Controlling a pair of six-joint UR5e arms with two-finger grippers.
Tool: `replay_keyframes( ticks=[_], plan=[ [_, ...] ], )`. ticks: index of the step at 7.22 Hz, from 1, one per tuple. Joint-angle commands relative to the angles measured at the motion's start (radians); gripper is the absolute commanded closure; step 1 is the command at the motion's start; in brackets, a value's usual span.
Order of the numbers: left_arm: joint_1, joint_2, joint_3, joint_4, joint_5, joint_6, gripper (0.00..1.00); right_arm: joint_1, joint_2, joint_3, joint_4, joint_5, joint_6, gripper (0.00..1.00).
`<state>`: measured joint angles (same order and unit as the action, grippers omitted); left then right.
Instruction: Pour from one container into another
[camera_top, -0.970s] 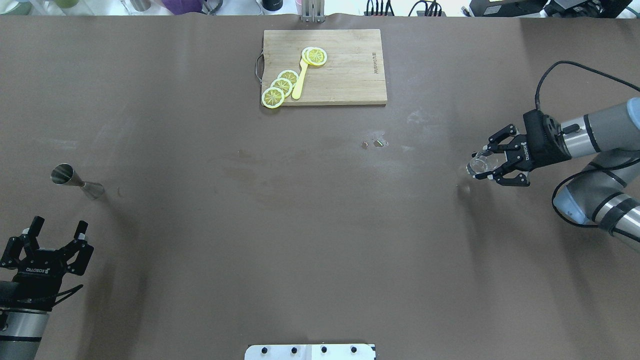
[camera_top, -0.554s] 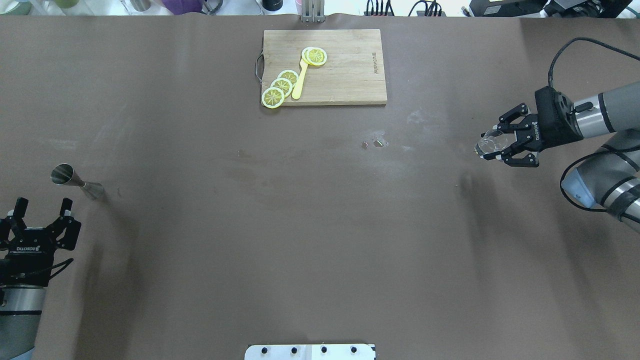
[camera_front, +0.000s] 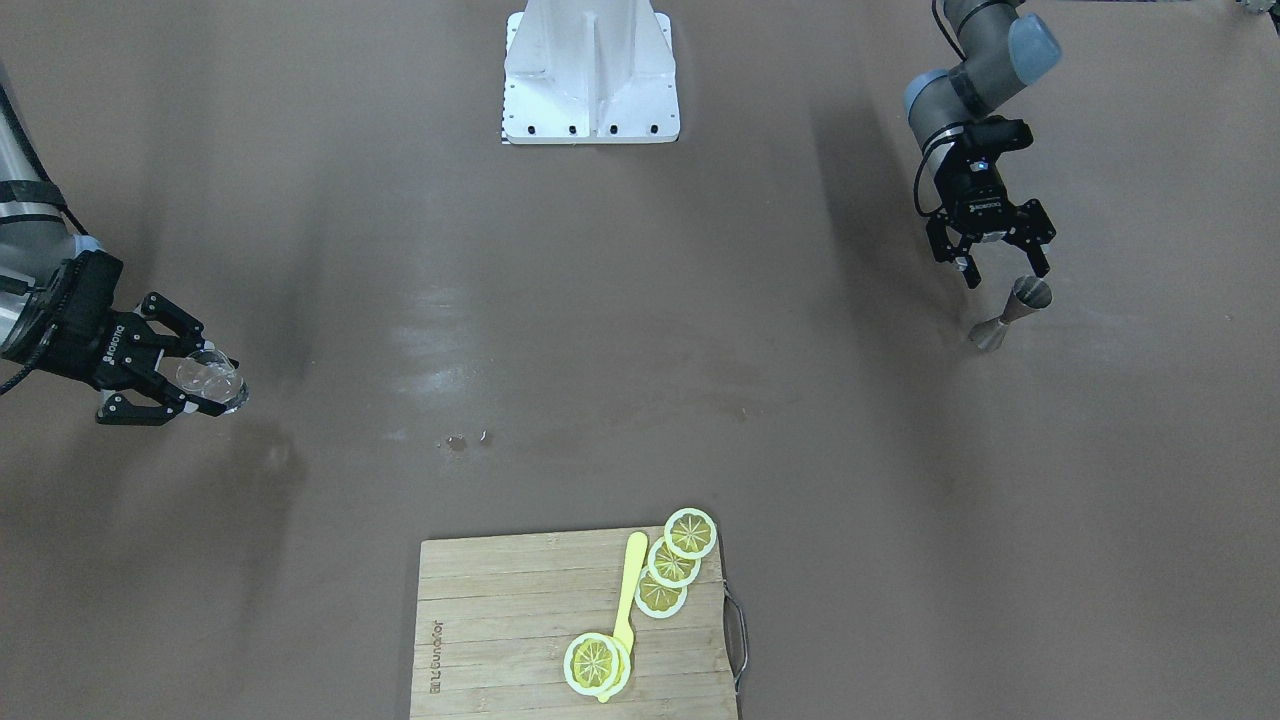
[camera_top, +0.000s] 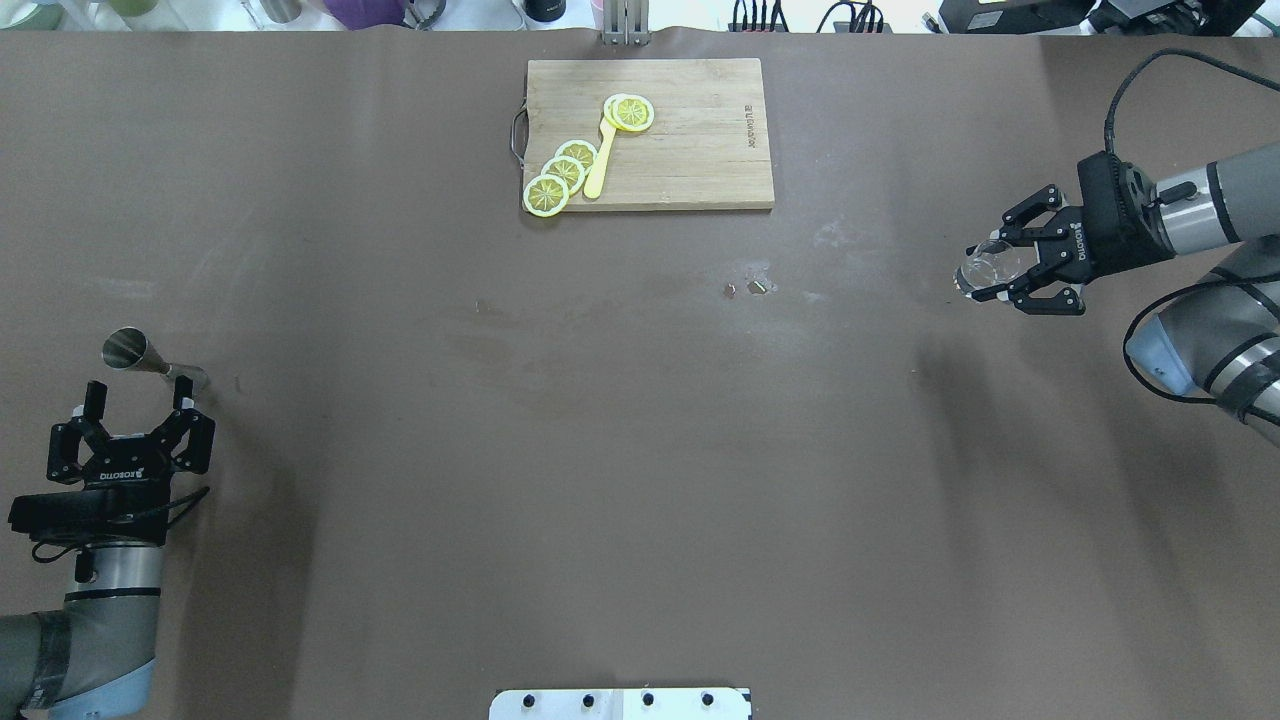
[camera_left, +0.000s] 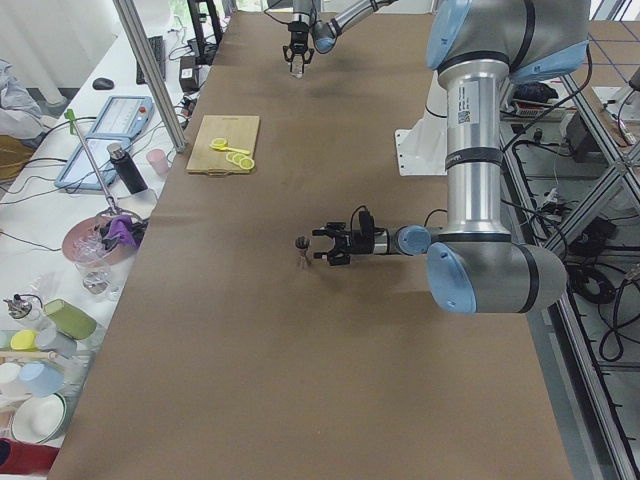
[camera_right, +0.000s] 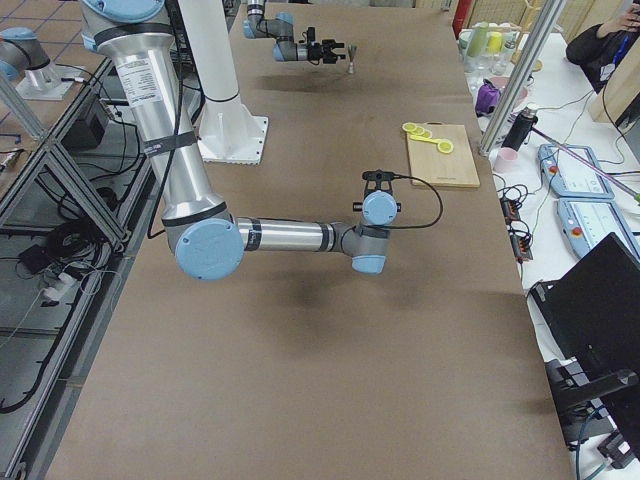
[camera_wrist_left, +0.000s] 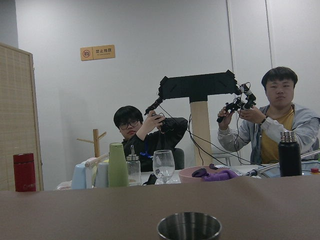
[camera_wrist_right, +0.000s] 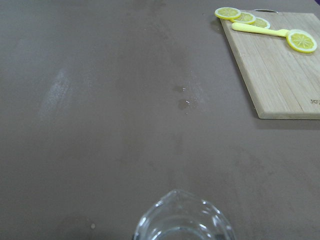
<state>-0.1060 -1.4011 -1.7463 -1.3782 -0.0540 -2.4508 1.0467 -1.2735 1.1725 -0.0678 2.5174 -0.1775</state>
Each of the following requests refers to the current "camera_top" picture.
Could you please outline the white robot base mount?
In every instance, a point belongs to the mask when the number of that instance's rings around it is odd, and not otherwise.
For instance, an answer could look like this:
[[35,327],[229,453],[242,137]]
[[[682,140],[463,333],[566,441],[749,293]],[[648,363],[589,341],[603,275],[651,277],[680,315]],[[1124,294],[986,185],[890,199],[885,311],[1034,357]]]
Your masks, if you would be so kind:
[[509,689],[489,719],[754,719],[751,693],[732,687]]

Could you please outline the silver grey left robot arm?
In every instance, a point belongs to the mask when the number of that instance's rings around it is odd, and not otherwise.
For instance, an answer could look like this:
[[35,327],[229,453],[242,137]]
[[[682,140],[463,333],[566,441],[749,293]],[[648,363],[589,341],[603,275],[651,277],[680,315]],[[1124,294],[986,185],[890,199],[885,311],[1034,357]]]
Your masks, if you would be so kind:
[[15,497],[6,520],[36,562],[74,565],[59,609],[3,618],[5,719],[114,719],[147,703],[166,538],[209,493],[173,495],[177,474],[209,470],[216,424],[197,407],[202,388],[179,374],[157,427],[114,436],[102,425],[108,387],[92,380],[51,428],[46,474],[61,491]]

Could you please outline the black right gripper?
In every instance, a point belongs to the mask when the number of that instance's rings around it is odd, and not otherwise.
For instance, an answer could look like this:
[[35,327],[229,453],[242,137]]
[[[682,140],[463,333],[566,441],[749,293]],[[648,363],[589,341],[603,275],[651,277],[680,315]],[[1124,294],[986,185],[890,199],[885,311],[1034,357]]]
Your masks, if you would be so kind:
[[[1096,152],[1076,164],[1082,205],[1069,208],[1071,261],[1055,272],[1060,288],[1037,284],[1021,273],[1006,284],[982,290],[970,299],[1000,302],[1030,316],[1080,316],[1085,304],[1080,288],[1094,279],[1165,263],[1175,256],[1160,215],[1157,184],[1137,165],[1111,152]],[[1032,247],[1059,240],[1062,192],[1047,184],[1002,214],[1002,223],[986,240],[966,249],[973,258],[996,243]]]

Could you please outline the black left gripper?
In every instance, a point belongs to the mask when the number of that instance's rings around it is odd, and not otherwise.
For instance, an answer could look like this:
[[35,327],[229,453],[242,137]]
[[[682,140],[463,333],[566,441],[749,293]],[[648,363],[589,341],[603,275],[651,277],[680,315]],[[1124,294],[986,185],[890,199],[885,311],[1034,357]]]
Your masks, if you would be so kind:
[[13,532],[51,546],[166,543],[179,506],[172,479],[209,471],[216,423],[196,407],[187,375],[175,378],[172,411],[150,434],[111,437],[102,425],[106,397],[108,386],[91,380],[72,418],[50,430],[46,478],[83,487],[14,498]]

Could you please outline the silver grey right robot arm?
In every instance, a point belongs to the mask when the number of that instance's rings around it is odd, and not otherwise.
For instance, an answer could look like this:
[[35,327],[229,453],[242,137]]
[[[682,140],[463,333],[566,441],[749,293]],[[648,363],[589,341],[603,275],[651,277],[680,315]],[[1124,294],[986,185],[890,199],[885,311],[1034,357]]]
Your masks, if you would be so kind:
[[1139,310],[1123,360],[1151,393],[1216,407],[1270,443],[1279,415],[1279,149],[1155,181],[1111,152],[1078,163],[1068,205],[1047,184],[969,247],[957,290],[1033,316],[1079,316],[1093,281],[1225,249],[1196,283]]

